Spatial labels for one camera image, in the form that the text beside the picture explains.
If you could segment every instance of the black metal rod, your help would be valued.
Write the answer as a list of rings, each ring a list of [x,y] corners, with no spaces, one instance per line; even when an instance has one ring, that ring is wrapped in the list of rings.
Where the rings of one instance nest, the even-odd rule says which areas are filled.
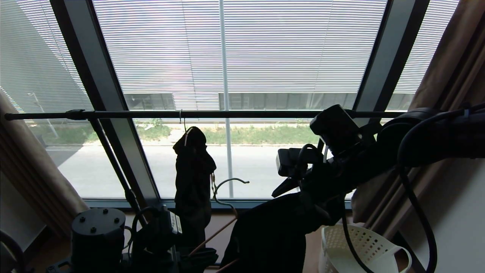
[[[111,149],[108,138],[104,134],[101,123],[99,122],[98,119],[89,119],[89,122],[91,123],[91,126],[93,127],[94,131],[96,132],[97,137],[99,138],[99,141],[101,142],[101,145],[103,145],[104,151],[105,151],[106,155],[108,156],[108,159],[110,160],[111,165],[113,166],[113,169],[114,169],[114,172],[116,173],[116,176],[118,176],[118,179],[121,183],[121,186],[125,190],[126,200],[130,204],[133,211],[135,213],[138,213],[140,211],[140,207],[138,206],[138,202],[136,201],[135,194],[130,189],[128,182],[126,181],[125,176],[123,175],[123,171],[121,170],[121,167],[120,167],[118,161],[116,160],[116,157],[114,156],[113,150]],[[143,217],[140,218],[140,222],[141,222],[142,226],[146,225],[146,221]]]
[[[346,110],[352,118],[395,118],[402,112],[356,112]],[[5,114],[6,120],[15,119],[312,119],[321,111],[83,111],[63,113]]]

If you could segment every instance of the road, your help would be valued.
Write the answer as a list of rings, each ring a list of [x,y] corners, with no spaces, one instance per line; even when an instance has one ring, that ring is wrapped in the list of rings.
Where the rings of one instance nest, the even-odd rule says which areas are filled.
[[[284,180],[276,170],[276,153],[280,147],[232,147],[233,177],[249,180],[249,184],[234,181],[235,198],[271,198],[273,190]],[[175,196],[176,154],[171,146],[144,147],[155,183],[163,198]],[[216,183],[227,179],[225,146],[209,146],[217,169]],[[100,146],[79,149],[53,149],[48,153],[59,170],[84,198],[123,198],[124,192],[108,157]],[[229,186],[219,189],[219,197],[229,197]]]

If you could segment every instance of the white wall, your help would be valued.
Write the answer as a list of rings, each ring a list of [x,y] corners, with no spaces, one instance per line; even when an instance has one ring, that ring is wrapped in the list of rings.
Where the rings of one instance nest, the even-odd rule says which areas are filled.
[[[25,251],[46,225],[0,172],[0,229]]]
[[[436,237],[436,272],[483,272],[485,160],[456,160],[421,205]],[[426,268],[428,244],[416,214],[413,213],[405,221],[401,233]]]

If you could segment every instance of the grass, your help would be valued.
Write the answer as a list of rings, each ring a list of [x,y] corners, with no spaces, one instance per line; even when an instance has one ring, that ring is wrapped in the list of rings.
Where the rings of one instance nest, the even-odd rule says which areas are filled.
[[[98,140],[96,133],[90,125],[55,125],[59,135],[56,138],[48,125],[31,127],[35,135],[42,136],[46,144],[83,144]],[[201,128],[207,138],[208,144],[226,144],[226,129],[224,127]],[[171,128],[166,125],[155,124],[145,130],[136,126],[141,140],[157,141],[167,138]],[[232,127],[232,144],[305,144],[315,142],[316,136],[308,125],[270,125],[264,127]]]
[[[225,128],[203,128],[202,131],[208,144],[226,143]],[[316,135],[306,125],[231,128],[232,144],[305,144],[315,139]]]

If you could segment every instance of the beige curtain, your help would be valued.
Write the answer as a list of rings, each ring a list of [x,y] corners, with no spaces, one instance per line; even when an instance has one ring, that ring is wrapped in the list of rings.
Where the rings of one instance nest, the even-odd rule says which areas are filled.
[[[75,216],[88,209],[23,120],[0,91],[0,167],[18,192],[57,235],[69,237]]]
[[[485,101],[485,1],[462,0],[448,24],[410,109],[459,109]],[[410,172],[420,198],[453,162],[442,160]],[[358,187],[352,197],[354,222],[386,238],[394,236],[412,210],[397,175],[390,171]]]

